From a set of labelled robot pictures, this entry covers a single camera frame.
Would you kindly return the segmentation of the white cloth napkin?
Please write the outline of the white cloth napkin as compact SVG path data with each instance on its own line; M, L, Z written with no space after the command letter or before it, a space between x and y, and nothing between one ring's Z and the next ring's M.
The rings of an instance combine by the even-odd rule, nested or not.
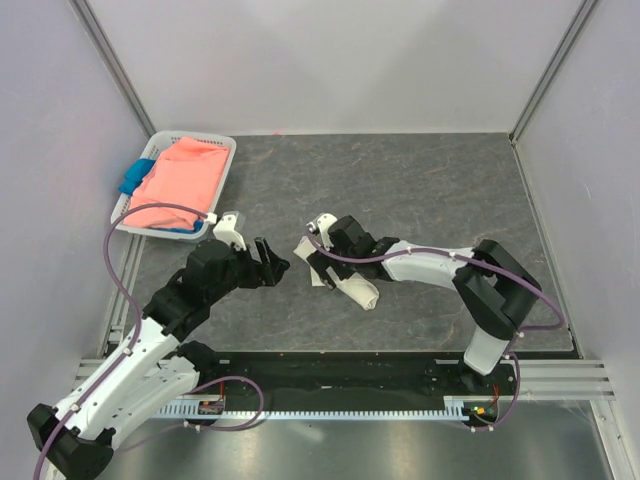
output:
M317 249L312 246L312 243L305 237L303 237L294 249L293 253L300 258L310 269L311 285L313 287L325 287L322 285L319 274L312 268L309 258L312 254L315 254ZM353 289L347 291L341 291L351 300L356 302L364 310L372 310L375 308L379 299L378 289L367 279L362 277L358 273L360 279L356 281L356 285Z

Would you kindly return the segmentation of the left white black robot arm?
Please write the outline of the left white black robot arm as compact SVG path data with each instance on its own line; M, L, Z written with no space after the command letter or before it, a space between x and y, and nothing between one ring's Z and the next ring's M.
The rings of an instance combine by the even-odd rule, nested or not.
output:
M208 393L219 369L199 355L206 346L187 337L233 290L273 287L289 269L263 238L259 257L217 239L200 242L185 266L159 289L142 317L112 354L56 405L36 405L27 423L40 451L33 476L45 462L68 479L95 479L126 439L174 398Z

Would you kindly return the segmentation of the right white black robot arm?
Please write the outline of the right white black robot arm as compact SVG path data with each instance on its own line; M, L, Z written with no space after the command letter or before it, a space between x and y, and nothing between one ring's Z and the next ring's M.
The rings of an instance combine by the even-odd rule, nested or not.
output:
M320 215L294 253L308 265L313 285L337 289L364 310L377 305L378 281L456 292L475 322L457 371L460 386L473 394L493 383L494 368L542 295L539 283L496 241L443 249L376 239L352 216Z

